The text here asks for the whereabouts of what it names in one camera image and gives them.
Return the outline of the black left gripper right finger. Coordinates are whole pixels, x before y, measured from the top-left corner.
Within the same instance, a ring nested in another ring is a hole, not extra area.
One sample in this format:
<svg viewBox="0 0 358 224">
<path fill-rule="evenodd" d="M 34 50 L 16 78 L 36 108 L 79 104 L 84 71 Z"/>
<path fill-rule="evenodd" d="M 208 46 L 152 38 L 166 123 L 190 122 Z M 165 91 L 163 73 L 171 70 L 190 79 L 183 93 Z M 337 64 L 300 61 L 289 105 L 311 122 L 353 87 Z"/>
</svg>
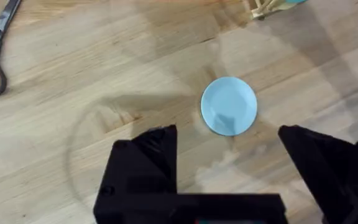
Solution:
<svg viewBox="0 0 358 224">
<path fill-rule="evenodd" d="M 301 126 L 278 136 L 323 213 L 323 223 L 358 224 L 358 142 Z"/>
</svg>

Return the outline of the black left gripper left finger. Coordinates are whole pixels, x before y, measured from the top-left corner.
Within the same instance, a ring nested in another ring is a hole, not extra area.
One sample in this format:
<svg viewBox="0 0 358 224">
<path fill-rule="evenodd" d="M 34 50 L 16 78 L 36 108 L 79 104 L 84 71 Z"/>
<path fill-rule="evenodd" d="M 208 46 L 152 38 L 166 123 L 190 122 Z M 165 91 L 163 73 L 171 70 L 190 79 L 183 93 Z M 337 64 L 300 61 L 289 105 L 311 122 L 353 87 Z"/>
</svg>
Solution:
<svg viewBox="0 0 358 224">
<path fill-rule="evenodd" d="M 177 127 L 149 129 L 111 149 L 93 207 L 97 223 L 168 223 L 158 200 L 139 194 L 177 193 Z"/>
</svg>

